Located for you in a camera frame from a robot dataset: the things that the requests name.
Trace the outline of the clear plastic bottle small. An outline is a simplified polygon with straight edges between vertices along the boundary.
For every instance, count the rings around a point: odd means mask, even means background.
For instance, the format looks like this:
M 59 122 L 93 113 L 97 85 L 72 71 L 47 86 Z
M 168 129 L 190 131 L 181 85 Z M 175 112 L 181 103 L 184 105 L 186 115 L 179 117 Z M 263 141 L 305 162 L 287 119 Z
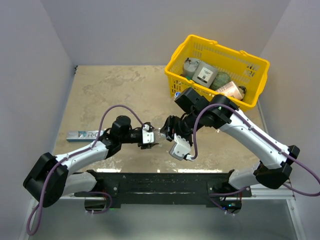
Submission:
M 152 132 L 155 143 L 160 143 L 166 140 L 166 135 L 164 133 L 161 133 L 161 128 L 154 128 Z

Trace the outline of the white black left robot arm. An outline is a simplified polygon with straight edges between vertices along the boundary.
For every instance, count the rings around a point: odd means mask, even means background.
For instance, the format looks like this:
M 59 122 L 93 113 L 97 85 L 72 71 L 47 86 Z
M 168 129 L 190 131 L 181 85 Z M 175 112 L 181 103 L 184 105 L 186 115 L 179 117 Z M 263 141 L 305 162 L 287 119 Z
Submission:
M 62 196 L 77 192 L 99 196 L 104 184 L 90 172 L 78 173 L 78 170 L 112 157 L 123 144 L 137 144 L 141 149 L 150 149 L 156 145 L 155 128 L 150 122 L 132 128 L 128 116 L 118 116 L 97 141 L 64 154 L 42 154 L 25 178 L 23 187 L 44 208 Z

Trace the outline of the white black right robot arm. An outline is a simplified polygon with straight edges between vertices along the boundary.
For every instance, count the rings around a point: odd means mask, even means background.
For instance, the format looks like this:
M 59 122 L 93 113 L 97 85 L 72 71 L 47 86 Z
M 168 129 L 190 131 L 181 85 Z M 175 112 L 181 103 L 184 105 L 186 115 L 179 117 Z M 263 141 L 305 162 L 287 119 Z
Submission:
M 230 135 L 254 153 L 259 164 L 248 169 L 231 170 L 227 178 L 213 185 L 213 192 L 235 196 L 241 189 L 261 184 L 269 189 L 278 189 L 290 177 L 293 161 L 300 149 L 286 146 L 257 127 L 228 97 L 217 94 L 207 100 L 193 88 L 185 89 L 175 99 L 184 111 L 181 117 L 170 115 L 160 134 L 174 142 L 170 155 L 178 160 L 194 161 L 191 147 L 196 146 L 194 133 L 202 127 L 213 127 Z

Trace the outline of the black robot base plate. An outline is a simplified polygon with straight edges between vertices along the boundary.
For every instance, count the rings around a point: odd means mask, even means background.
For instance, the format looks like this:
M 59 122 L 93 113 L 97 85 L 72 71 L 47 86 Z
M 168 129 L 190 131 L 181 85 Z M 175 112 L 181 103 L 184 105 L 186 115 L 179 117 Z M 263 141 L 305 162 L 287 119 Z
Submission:
M 124 173 L 95 172 L 97 180 L 91 191 L 76 192 L 85 198 L 87 210 L 101 210 L 122 205 L 203 205 L 214 208 L 221 204 L 233 213 L 242 207 L 242 199 L 252 196 L 250 187 L 235 193 L 225 187 L 227 173 Z

